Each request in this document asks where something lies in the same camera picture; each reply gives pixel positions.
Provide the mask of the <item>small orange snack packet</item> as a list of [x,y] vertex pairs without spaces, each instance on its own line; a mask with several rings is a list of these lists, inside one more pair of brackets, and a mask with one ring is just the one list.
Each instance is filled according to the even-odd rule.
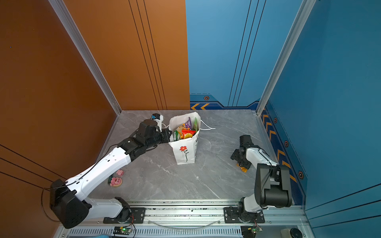
[[237,166],[241,169],[242,172],[246,173],[248,171],[248,169],[246,169],[245,167],[242,167],[240,166],[239,164],[237,164]]

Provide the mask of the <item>red yellow snack packet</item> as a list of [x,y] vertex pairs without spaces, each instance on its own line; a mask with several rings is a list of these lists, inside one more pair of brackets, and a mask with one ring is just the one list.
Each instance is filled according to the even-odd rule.
[[192,138],[196,134],[193,130],[182,130],[181,139]]

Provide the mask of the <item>white paper bag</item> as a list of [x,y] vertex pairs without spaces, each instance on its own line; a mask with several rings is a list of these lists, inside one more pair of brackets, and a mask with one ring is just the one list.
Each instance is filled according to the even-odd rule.
[[[191,119],[192,126],[193,126],[194,118],[197,118],[198,127],[199,127],[198,132],[192,138],[174,141],[174,136],[173,136],[174,131],[177,129],[177,127],[184,124],[188,120],[188,117],[190,117]],[[173,149],[176,163],[178,165],[186,165],[186,164],[195,163],[198,137],[200,135],[200,132],[203,130],[205,131],[213,130],[214,128],[211,128],[206,123],[204,123],[197,112],[193,112],[193,113],[188,113],[188,114],[172,117],[169,121],[169,125],[167,126],[167,129],[172,131],[169,145]]]

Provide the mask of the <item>purple snack packet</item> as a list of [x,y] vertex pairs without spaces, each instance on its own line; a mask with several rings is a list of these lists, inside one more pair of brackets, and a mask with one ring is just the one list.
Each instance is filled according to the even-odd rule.
[[184,128],[186,130],[192,130],[192,122],[190,117],[188,117],[188,120],[184,123]]

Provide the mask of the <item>green snack bag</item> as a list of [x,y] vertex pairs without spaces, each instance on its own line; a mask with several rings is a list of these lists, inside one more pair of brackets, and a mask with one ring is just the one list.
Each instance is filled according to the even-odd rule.
[[192,126],[192,129],[195,131],[195,132],[198,132],[198,120],[197,118],[194,118],[194,122],[193,122],[193,126]]

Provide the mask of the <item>green white snack packet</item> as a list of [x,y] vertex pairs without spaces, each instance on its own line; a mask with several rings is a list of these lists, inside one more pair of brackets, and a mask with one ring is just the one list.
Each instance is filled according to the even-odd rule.
[[181,132],[178,132],[177,130],[174,131],[173,136],[174,136],[174,141],[181,140]]

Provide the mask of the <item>yellow orange snack packet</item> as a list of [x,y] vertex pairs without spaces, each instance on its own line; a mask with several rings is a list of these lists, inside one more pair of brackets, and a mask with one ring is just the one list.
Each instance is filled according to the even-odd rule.
[[185,124],[182,124],[179,127],[177,127],[176,132],[177,132],[177,135],[178,135],[179,138],[182,138],[182,136],[183,136],[182,131],[183,130],[188,130],[188,128],[186,127]]

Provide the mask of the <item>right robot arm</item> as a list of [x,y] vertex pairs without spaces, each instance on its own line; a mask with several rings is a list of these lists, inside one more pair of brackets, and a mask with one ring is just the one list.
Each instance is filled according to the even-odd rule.
[[240,136],[240,146],[231,159],[243,172],[250,168],[256,170],[254,194],[241,198],[238,203],[240,221],[257,222],[263,210],[270,207],[291,207],[293,198],[289,168],[271,160],[264,149],[253,144],[250,135]]

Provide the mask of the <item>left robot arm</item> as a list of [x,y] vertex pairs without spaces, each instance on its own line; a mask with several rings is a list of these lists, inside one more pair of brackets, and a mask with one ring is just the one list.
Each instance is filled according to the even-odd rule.
[[58,179],[51,184],[50,208],[66,229],[96,218],[112,219],[116,223],[129,220],[131,207],[122,198],[92,199],[88,196],[120,168],[159,144],[169,143],[172,132],[162,128],[162,121],[162,115],[153,114],[151,118],[141,122],[130,137],[119,142],[93,166],[66,181]]

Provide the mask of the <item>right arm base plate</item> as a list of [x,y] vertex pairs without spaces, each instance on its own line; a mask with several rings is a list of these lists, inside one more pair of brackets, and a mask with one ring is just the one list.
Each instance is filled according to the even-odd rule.
[[226,224],[264,224],[266,222],[263,212],[240,212],[237,207],[232,206],[223,208],[223,217]]

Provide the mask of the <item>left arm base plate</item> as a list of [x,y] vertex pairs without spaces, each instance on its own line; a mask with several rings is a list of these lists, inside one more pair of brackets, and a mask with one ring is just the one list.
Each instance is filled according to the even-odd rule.
[[146,208],[124,208],[116,218],[105,217],[104,224],[142,224],[145,218]]

